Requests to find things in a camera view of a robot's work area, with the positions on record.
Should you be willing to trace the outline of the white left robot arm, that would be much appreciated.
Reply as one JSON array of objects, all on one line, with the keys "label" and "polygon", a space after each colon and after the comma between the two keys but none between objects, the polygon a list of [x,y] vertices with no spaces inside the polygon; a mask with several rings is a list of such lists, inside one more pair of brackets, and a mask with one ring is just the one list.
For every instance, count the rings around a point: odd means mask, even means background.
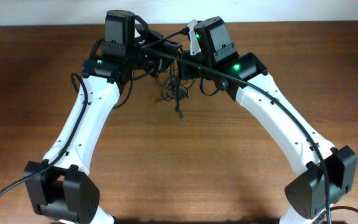
[{"label": "white left robot arm", "polygon": [[43,159],[24,170],[34,212],[62,223],[115,222],[101,208],[100,191],[89,177],[99,135],[110,112],[124,104],[121,94],[132,86],[135,71],[156,76],[182,50],[130,11],[108,11],[104,28],[81,73],[71,74],[77,97],[61,133]]}]

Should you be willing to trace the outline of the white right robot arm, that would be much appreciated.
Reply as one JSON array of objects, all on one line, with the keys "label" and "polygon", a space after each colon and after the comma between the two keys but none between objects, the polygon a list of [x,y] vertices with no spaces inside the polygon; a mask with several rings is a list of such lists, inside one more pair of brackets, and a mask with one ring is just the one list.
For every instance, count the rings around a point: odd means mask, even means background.
[{"label": "white right robot arm", "polygon": [[279,223],[330,223],[333,205],[352,189],[357,156],[336,148],[285,98],[252,52],[239,54],[224,21],[212,17],[187,25],[190,50],[181,55],[183,79],[214,82],[249,111],[278,144],[296,179],[285,187],[290,204]]}]

